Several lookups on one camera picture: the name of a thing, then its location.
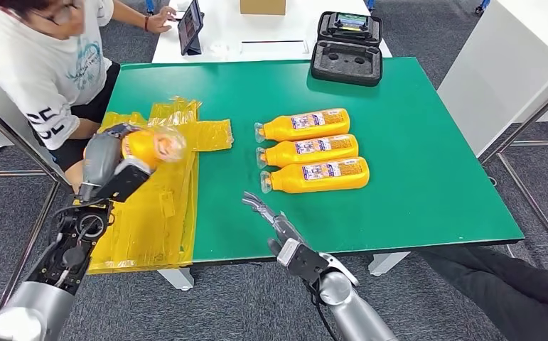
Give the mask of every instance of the black pants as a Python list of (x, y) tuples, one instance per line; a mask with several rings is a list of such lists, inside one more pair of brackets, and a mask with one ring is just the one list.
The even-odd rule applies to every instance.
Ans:
[(479, 247), (434, 247), (419, 253), (509, 341), (548, 341), (548, 271)]

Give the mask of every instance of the metal pole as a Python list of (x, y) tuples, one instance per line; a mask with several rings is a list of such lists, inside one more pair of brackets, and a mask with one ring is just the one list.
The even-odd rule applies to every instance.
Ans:
[(534, 112), (530, 117), (528, 117), (518, 128), (508, 136), (502, 143), (494, 149), (491, 154), (481, 162), (481, 165), (485, 165), (495, 154), (502, 153), (514, 140), (532, 123), (535, 123), (540, 117), (544, 116), (548, 111), (548, 100), (540, 107), (536, 112)]
[(511, 147), (537, 147), (548, 146), (548, 141), (514, 141), (510, 144)]
[(535, 199), (533, 199), (531, 193), (529, 192), (527, 187), (525, 187), (525, 184), (520, 180), (519, 176), (515, 172), (515, 169), (512, 167), (512, 165), (510, 165), (510, 162), (508, 162), (508, 159), (506, 159), (504, 154), (498, 153), (497, 155), (504, 167), (506, 167), (506, 170), (508, 171), (512, 179), (515, 181), (520, 192), (525, 196), (525, 199), (533, 209), (533, 212), (535, 212), (535, 215), (540, 220), (540, 222), (542, 222), (542, 225), (544, 225), (544, 228), (548, 232), (548, 218), (543, 213), (542, 209), (539, 207)]
[(31, 145), (25, 141), (18, 133), (16, 133), (1, 117), (0, 117), (0, 133), (2, 133), (8, 140), (22, 149), (31, 159), (33, 159), (38, 166), (44, 171), (52, 180), (58, 181), (62, 184), (68, 185), (68, 182), (56, 172), (52, 166), (45, 162), (38, 154), (33, 150)]
[(21, 258), (16, 263), (14, 272), (12, 273), (12, 275), (10, 276), (10, 279), (8, 280), (8, 283), (6, 284), (6, 289), (4, 289), (4, 292), (1, 294), (0, 309), (2, 309), (3, 306), (6, 304), (6, 302), (8, 301), (8, 299), (10, 299), (10, 295), (12, 295), (12, 292), (14, 291), (14, 286), (16, 285), (18, 278), (21, 276), (21, 273), (23, 272), (23, 267), (25, 266), (25, 263), (27, 262), (29, 256), (31, 255), (31, 250), (33, 248), (33, 245), (35, 244), (35, 241), (37, 240), (37, 237), (39, 236), (39, 232), (41, 231), (43, 222), (45, 221), (45, 218), (48, 216), (48, 211), (50, 210), (50, 207), (52, 206), (52, 202), (54, 201), (56, 192), (58, 191), (59, 184), (60, 183), (58, 181), (54, 181), (52, 183), (52, 187), (50, 187), (48, 196), (45, 198), (41, 211), (39, 212), (39, 217), (37, 217), (37, 220), (35, 221), (35, 224), (33, 225), (33, 228), (31, 229), (31, 235), (29, 236), (29, 240), (27, 242), (27, 245), (25, 246), (24, 252)]
[(0, 170), (0, 177), (8, 176), (46, 176), (41, 169), (35, 170)]

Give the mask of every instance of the gray carpet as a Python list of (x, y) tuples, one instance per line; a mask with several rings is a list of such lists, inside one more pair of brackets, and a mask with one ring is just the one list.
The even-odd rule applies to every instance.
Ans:
[[(142, 0), (133, 3), (143, 6)], [(376, 12), (385, 21), (392, 53), (417, 56), (438, 86), (476, 24), (471, 13), (477, 5), (477, 0), (378, 0)], [(149, 62), (156, 38), (118, 23), (103, 29), (105, 54), (119, 62)], [(530, 136), (548, 138), (548, 124), (535, 125)], [(548, 213), (548, 148), (513, 148), (507, 155)], [(6, 148), (0, 169), (13, 168), (35, 167)], [(515, 253), (548, 268), (547, 234), (497, 161), (488, 172), (527, 236), (514, 246)], [(46, 178), (0, 179), (0, 293), (48, 188)], [(59, 190), (55, 207), (67, 198), (68, 192)], [(48, 230), (43, 228), (33, 259)], [(504, 340), (416, 254), (377, 278), (367, 273), (366, 256), (341, 261), (400, 340)], [(61, 340), (329, 340), (301, 284), (277, 264), (195, 267), (193, 275), (196, 288), (188, 292), (173, 289), (156, 272), (89, 276)]]

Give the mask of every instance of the black shorts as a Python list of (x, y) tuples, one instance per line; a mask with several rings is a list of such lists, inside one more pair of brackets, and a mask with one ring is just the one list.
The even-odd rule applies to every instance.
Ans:
[[(106, 83), (104, 84), (102, 91), (94, 99), (92, 99), (90, 103), (71, 107), (71, 114), (79, 117), (80, 119), (89, 119), (92, 122), (102, 123), (120, 70), (121, 65), (113, 62), (106, 71)], [(50, 153), (52, 154), (52, 157), (54, 157), (56, 164), (60, 166), (63, 172), (65, 172), (72, 165), (83, 159), (83, 151), (89, 141), (89, 139), (68, 139), (60, 148), (50, 151)]]

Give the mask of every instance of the cardboard box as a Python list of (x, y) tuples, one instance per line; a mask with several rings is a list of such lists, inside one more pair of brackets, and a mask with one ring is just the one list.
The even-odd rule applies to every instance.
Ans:
[(286, 0), (240, 0), (241, 14), (286, 14)]

